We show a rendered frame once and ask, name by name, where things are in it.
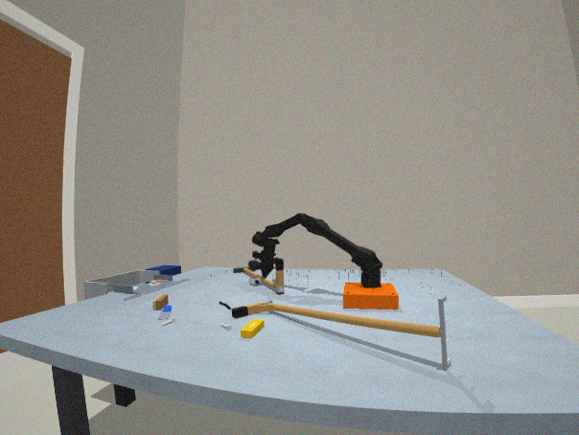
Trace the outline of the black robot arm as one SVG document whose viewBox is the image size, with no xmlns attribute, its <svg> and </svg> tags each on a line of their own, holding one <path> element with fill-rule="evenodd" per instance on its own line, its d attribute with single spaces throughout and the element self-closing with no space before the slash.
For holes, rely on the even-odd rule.
<svg viewBox="0 0 579 435">
<path fill-rule="evenodd" d="M 307 228 L 309 232 L 324 237 L 352 256 L 351 262 L 356 263 L 361 268 L 360 283 L 364 287 L 382 287 L 380 271 L 382 262 L 377 258 L 376 253 L 369 248 L 356 246 L 346 240 L 332 230 L 323 219 L 316 219 L 306 214 L 298 213 L 278 224 L 267 226 L 263 233 L 260 231 L 256 232 L 252 242 L 263 247 L 266 252 L 274 252 L 276 244 L 280 244 L 280 242 L 272 238 L 281 236 L 284 231 L 299 223 Z"/>
</svg>

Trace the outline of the yellow rectangular block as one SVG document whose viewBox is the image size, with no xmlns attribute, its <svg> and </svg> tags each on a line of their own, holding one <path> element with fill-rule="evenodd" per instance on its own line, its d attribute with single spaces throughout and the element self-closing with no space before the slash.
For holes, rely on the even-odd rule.
<svg viewBox="0 0 579 435">
<path fill-rule="evenodd" d="M 246 324 L 243 329 L 241 329 L 241 337 L 252 338 L 264 326 L 265 326 L 265 320 L 253 319 L 250 323 Z"/>
</svg>

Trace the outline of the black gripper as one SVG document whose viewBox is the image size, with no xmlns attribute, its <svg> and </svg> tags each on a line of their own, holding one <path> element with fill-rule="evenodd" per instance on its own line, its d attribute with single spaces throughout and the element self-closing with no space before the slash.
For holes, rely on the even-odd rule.
<svg viewBox="0 0 579 435">
<path fill-rule="evenodd" d="M 273 265 L 275 264 L 275 259 L 279 258 L 273 258 L 276 256 L 274 252 L 266 252 L 265 250 L 262 250 L 261 253 L 263 253 L 261 262 L 250 261 L 248 262 L 248 266 L 256 270 L 261 269 L 262 276 L 265 278 L 268 273 L 274 269 Z"/>
</svg>

